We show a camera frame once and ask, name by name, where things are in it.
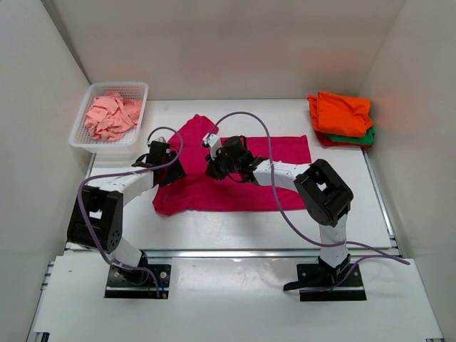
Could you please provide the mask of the magenta t shirt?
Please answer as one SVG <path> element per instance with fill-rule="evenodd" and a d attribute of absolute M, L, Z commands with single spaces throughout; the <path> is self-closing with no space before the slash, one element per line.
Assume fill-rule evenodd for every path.
<path fill-rule="evenodd" d="M 179 130 L 183 151 L 179 157 L 186 175 L 170 185 L 159 187 L 152 201 L 155 212 L 171 216 L 186 210 L 205 212 L 268 212 L 279 211 L 271 186 L 252 183 L 240 184 L 226 178 L 217 181 L 204 174 L 207 150 L 202 138 L 214 123 L 207 117 L 194 115 Z M 273 160 L 291 164 L 311 163 L 306 135 L 271 137 Z M 268 155 L 267 138 L 248 137 L 247 147 L 256 156 Z M 292 190 L 277 189 L 284 210 L 305 209 L 299 194 Z"/>

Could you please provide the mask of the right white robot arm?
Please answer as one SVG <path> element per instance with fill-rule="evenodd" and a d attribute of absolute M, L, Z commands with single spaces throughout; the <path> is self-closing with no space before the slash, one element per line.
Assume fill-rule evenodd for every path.
<path fill-rule="evenodd" d="M 222 141 L 215 134 L 206 134 L 202 146 L 209 149 L 205 158 L 209 177 L 224 180 L 236 174 L 241 182 L 272 186 L 276 200 L 279 188 L 296 192 L 309 216 L 318 223 L 320 279 L 333 286 L 344 278 L 351 258 L 346 243 L 346 221 L 353 193 L 325 160 L 297 165 L 255 157 L 242 135 Z"/>

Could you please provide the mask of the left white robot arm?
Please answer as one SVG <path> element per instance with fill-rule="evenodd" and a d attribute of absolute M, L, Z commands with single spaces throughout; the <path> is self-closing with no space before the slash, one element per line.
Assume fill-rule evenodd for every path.
<path fill-rule="evenodd" d="M 123 238 L 123 209 L 142 193 L 185 176 L 177 154 L 168 142 L 154 140 L 127 174 L 111 176 L 100 187 L 85 184 L 73 207 L 67 240 L 100 252 L 130 282 L 144 282 L 151 275 L 147 256 Z"/>

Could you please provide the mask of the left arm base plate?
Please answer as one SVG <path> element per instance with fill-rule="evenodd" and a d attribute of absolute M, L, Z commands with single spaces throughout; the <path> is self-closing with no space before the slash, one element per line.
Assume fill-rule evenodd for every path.
<path fill-rule="evenodd" d="M 108 299 L 168 299 L 171 264 L 146 266 L 157 282 L 146 271 L 132 271 L 110 266 L 104 297 Z"/>

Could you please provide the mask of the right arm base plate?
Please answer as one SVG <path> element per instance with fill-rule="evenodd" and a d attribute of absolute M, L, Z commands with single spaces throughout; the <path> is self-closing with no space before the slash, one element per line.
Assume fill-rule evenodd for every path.
<path fill-rule="evenodd" d="M 284 284 L 283 291 L 299 292 L 301 302 L 366 301 L 358 265 L 349 264 L 336 280 L 319 264 L 297 264 L 297 280 Z"/>

